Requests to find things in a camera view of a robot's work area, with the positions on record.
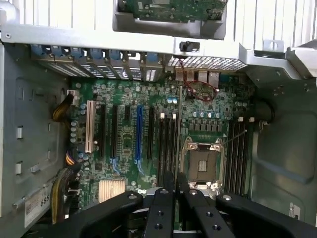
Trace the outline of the green circuit card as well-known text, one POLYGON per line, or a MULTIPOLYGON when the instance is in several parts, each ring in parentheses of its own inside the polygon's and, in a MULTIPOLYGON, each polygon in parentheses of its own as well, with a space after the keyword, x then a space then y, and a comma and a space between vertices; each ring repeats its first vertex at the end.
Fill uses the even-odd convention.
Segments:
POLYGON ((144 21, 188 23, 221 20, 228 0, 132 0, 133 15, 144 21))

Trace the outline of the silver rear port block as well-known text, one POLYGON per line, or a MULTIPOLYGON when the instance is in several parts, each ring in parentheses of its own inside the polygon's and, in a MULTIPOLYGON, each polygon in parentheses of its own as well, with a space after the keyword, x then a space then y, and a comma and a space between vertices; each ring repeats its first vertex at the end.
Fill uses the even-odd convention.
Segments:
POLYGON ((219 78, 220 78, 219 72, 176 69, 175 71, 176 81, 183 81, 184 76, 186 76, 186 80, 188 82, 199 81, 199 82, 207 83, 213 86, 214 88, 219 87, 219 78))

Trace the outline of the small white sticker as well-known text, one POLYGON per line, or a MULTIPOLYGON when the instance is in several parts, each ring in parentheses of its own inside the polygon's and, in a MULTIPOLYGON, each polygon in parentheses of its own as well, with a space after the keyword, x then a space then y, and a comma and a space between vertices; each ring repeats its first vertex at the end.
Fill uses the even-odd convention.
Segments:
POLYGON ((301 217, 301 206, 300 206, 300 203, 290 202, 289 217, 294 218, 296 220, 300 220, 300 217, 301 217))

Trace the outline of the silver CPU socket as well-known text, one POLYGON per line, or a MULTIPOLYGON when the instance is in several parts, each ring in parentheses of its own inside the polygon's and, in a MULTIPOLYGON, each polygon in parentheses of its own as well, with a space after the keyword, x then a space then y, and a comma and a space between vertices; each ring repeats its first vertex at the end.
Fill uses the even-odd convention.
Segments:
POLYGON ((219 195, 225 172, 222 138, 201 142, 188 136, 182 146, 180 171, 185 173, 191 189, 204 190, 209 196, 219 195))

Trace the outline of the black RAM slot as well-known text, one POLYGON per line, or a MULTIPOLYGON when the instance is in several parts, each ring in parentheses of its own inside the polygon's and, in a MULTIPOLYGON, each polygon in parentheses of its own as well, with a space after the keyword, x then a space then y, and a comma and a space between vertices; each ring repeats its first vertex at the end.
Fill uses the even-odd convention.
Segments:
POLYGON ((171 152, 170 152, 171 171, 174 171, 176 119, 177 119, 177 114, 173 114, 172 124, 171 124, 171 152))
POLYGON ((243 197, 250 198, 250 177, 252 170, 252 148, 253 148, 253 130, 254 123, 247 123, 247 132, 246 132, 246 160, 245 160, 245 178, 244 178, 244 191, 243 197))
POLYGON ((161 157, 162 157, 162 144, 163 144, 163 134, 164 134, 164 120, 165 113, 160 114, 160 123, 159 123, 159 141, 158 141, 158 174, 161 175, 161 157))
POLYGON ((244 123, 241 124, 241 129, 242 129, 242 135, 241 135, 241 145, 240 145, 240 167, 239 167, 239 182, 238 182, 238 187, 237 187, 237 193, 240 195, 241 194, 241 183, 242 183, 242 177, 243 177, 243 161, 244 161, 244 140, 245 140, 245 129, 246 126, 244 123))
POLYGON ((170 128, 170 118, 166 118, 165 119, 165 170, 168 171, 168 164, 169 164, 169 155, 168 155, 168 151, 169 151, 169 128, 170 128))
POLYGON ((234 175, 233 175, 233 183, 232 183, 232 192, 236 191, 236 179, 237 179, 237 167, 238 167, 238 154, 239 154, 239 134, 240 134, 240 123, 236 123, 236 138, 235 138, 235 153, 234 153, 234 175))
POLYGON ((230 186, 231 186, 231 169, 232 169, 232 143, 233 143, 233 137, 235 132, 235 124, 232 121, 229 125, 229 140, 228 140, 228 160, 227 160, 227 191, 230 192, 230 186))

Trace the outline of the thin metal locking lever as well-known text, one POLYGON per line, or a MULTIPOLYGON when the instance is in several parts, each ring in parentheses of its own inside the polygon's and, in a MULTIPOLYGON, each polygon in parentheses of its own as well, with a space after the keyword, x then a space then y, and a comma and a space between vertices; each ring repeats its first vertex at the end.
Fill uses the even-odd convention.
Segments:
POLYGON ((248 130, 244 130, 241 133, 239 133, 238 135, 233 136, 233 138, 228 139, 226 142, 224 142, 222 145, 225 146, 226 144, 228 144, 229 142, 233 141, 234 139, 244 135, 248 130))

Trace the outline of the green motherboard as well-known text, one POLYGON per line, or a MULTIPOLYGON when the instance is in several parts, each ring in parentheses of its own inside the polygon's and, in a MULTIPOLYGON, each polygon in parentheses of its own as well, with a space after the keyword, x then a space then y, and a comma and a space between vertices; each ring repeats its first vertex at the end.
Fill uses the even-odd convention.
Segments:
MULTIPOLYGON (((66 154, 66 162, 70 165, 78 163, 81 170, 77 174, 79 182, 78 208, 84 210, 91 205, 98 204, 98 184, 101 180, 125 181, 125 192, 133 191, 144 197, 144 205, 140 211, 129 219, 129 234, 136 237, 136 233, 145 220, 152 196, 157 188, 163 187, 163 176, 167 172, 164 168, 165 130, 163 134, 161 175, 158 172, 159 157, 159 123, 160 114, 165 113, 165 119, 170 118, 169 128, 169 164, 171 171, 171 124, 172 115, 177 114, 175 134, 174 181, 181 171, 177 171, 177 127, 179 88, 183 86, 181 149, 185 139, 189 136, 194 141, 214 142, 222 138, 229 139, 229 125, 233 121, 244 123, 254 122, 252 115, 252 97, 255 92, 253 83, 238 73, 220 73, 219 87, 199 81, 188 82, 186 76, 183 81, 176 81, 175 74, 169 73, 158 81, 132 80, 75 80, 72 85, 74 104, 71 108, 70 145, 66 154), (94 151, 85 152, 86 108, 87 101, 96 102, 94 151), (105 123, 105 155, 100 157, 99 108, 106 106, 105 123), (116 157, 111 158, 111 121, 112 107, 118 105, 117 148, 116 157), (130 121, 124 120, 125 106, 131 107, 130 121), (141 140, 141 159, 135 164, 136 114, 137 106, 143 106, 143 127, 141 140), (152 144, 152 158, 147 160, 149 108, 154 107, 154 132, 152 144)), ((228 144, 225 148, 225 172, 222 192, 227 191, 227 160, 228 144)))

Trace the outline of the blue expansion slot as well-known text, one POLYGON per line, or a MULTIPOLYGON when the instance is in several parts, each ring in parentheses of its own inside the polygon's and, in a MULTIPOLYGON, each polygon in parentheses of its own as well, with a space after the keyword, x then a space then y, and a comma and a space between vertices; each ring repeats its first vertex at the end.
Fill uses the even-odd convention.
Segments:
POLYGON ((138 164, 141 159, 141 140, 142 140, 142 127, 143 127, 143 106, 137 106, 136 114, 136 140, 135 140, 135 164, 138 164))

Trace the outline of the green expansion card with bracket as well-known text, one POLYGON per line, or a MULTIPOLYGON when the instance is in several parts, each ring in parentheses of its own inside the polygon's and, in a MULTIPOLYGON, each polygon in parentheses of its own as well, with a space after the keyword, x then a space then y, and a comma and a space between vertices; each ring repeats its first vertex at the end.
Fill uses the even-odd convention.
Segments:
POLYGON ((221 20, 188 23, 144 21, 133 15, 132 0, 113 0, 114 31, 223 40, 226 34, 227 5, 221 20))

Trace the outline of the white case label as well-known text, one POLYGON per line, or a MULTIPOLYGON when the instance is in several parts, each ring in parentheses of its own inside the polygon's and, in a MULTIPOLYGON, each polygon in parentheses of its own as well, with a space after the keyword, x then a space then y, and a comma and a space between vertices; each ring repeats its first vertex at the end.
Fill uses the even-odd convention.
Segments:
POLYGON ((24 227, 28 227, 49 207, 50 192, 43 188, 25 202, 24 227))

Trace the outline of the grey metal PC case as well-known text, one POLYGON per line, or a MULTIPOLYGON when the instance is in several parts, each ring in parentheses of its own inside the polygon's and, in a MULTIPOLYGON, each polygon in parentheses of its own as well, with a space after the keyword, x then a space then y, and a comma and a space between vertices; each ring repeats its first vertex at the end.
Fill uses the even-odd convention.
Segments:
MULTIPOLYGON (((317 40, 287 50, 274 42, 275 51, 264 41, 256 51, 225 40, 114 31, 113 18, 110 25, 0 27, 0 238, 76 238, 74 216, 99 204, 79 210, 81 165, 66 162, 75 80, 158 81, 176 69, 238 73, 253 83, 248 200, 287 216, 290 202, 300 203, 300 221, 317 228, 317 40), (199 51, 181 52, 182 41, 199 42, 199 51), (34 54, 31 44, 47 54, 34 54), (66 55, 53 55, 52 45, 66 55), (74 58, 71 47, 85 56, 74 58), (104 57, 93 59, 90 48, 104 57), (122 60, 111 59, 109 50, 123 51, 122 60), (158 54, 157 65, 146 65, 147 52, 158 54), (43 188, 49 207, 25 228, 25 202, 43 188)), ((174 194, 172 238, 203 238, 183 215, 176 181, 174 194)))

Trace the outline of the green RAM stick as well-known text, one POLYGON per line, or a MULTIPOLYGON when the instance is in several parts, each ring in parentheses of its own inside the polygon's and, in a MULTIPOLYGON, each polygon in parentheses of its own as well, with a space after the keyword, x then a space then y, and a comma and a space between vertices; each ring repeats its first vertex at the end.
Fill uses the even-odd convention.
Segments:
POLYGON ((179 105, 178 105, 178 127, 177 127, 177 171, 180 171, 181 165, 181 123, 182 123, 182 101, 183 101, 183 86, 179 88, 179 105))

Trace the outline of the white expansion slot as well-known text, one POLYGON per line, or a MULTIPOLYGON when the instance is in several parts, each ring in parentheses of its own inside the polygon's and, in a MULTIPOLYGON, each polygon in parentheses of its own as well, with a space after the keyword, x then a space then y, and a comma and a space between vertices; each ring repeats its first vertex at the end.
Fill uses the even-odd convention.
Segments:
POLYGON ((96 102, 87 101, 86 108, 86 134, 85 134, 85 152, 92 153, 94 151, 94 130, 95 130, 95 114, 96 102))

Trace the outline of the gold finned heatsink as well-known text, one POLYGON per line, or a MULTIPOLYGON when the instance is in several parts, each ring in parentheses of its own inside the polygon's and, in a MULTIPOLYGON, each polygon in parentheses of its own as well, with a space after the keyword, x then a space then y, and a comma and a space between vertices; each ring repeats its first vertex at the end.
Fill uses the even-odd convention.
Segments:
POLYGON ((98 202, 102 203, 125 192, 125 181, 101 180, 98 184, 98 202))

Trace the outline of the long black expansion slot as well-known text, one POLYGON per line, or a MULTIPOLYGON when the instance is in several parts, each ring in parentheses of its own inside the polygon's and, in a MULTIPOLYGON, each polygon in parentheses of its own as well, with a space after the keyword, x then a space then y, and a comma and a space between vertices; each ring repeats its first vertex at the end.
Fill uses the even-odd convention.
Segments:
POLYGON ((106 106, 104 104, 100 105, 99 108, 99 134, 98 134, 98 143, 99 143, 99 152, 100 157, 103 158, 105 155, 105 123, 106 123, 106 106))
POLYGON ((112 121, 111 121, 111 158, 116 157, 117 148, 117 124, 118 124, 118 105, 112 107, 112 121))
POLYGON ((147 144, 147 160, 152 158, 152 144, 153 144, 153 132, 154 132, 154 107, 149 108, 149 122, 148 122, 148 144, 147 144))

